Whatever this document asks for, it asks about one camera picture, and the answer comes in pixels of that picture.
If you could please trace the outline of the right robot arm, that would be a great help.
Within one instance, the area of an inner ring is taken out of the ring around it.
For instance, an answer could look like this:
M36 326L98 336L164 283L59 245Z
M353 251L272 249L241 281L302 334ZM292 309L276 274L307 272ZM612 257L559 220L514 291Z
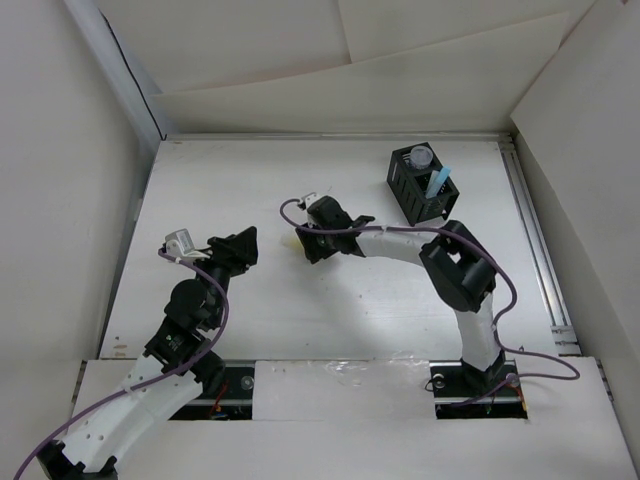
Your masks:
M440 300L456 316L462 343L465 387L483 394L494 387L505 362L495 339L493 292L497 271L477 239L459 221L418 232L374 226L374 218L353 219L331 196L315 193L295 202L307 222L295 232L307 260L315 264L340 253L385 258L423 268Z

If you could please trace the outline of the blue highlighter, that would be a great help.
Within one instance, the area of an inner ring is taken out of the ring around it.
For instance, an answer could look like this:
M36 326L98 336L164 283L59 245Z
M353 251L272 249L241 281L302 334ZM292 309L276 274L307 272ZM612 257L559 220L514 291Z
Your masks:
M434 170L431 173L427 189L425 190L426 198L434 198L439 195L441 189L449 178L451 169L442 167L440 170Z

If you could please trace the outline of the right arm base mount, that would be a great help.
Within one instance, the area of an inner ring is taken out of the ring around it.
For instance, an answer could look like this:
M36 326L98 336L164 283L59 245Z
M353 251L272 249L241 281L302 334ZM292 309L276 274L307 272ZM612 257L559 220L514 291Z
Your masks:
M430 363L430 379L424 390L433 395L438 420L522 419L528 418L520 386L497 386L508 374L516 374L513 360L507 360L488 386L472 385L460 361Z

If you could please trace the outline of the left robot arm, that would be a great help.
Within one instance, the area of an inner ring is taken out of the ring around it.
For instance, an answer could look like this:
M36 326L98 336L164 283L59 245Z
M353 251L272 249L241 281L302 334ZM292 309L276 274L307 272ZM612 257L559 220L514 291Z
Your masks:
M258 261L256 227L212 237L203 249L193 246L187 231L177 231L159 254L194 275L173 287L158 330L118 389L38 450L49 479L117 478L139 442L224 383L226 365L213 347L228 322L231 279Z

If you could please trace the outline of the yellow highlighter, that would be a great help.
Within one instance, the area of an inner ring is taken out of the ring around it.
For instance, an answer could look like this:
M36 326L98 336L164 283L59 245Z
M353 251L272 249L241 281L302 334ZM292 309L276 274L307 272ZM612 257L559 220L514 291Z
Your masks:
M285 235L281 238L281 244L296 253L304 252L304 248L297 236Z

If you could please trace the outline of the black two-slot organizer box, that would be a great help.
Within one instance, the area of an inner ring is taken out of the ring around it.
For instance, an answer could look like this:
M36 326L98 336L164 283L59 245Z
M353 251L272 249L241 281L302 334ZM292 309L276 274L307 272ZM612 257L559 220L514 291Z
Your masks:
M414 170L409 166L409 153L417 145L426 145L434 152L434 159L430 168ZM451 215L459 197L459 190L451 178L451 172L438 196L434 198L425 197L425 190L431 173L434 170L440 170L442 167L445 166L442 165L434 148L428 142L391 152L387 184L411 226L434 219L446 220Z

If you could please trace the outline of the clear jar of paper clips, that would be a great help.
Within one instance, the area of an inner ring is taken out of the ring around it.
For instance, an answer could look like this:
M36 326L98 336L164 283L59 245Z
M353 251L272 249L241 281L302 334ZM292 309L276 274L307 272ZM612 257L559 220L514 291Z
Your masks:
M414 170L430 168L434 159L434 152L426 145L417 145L409 153L408 164Z

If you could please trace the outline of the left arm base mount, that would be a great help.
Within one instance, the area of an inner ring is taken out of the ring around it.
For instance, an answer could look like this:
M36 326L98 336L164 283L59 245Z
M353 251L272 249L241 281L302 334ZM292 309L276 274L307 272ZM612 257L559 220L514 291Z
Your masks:
M179 409L173 421L245 421L253 415L255 361L231 361L214 393L205 393Z

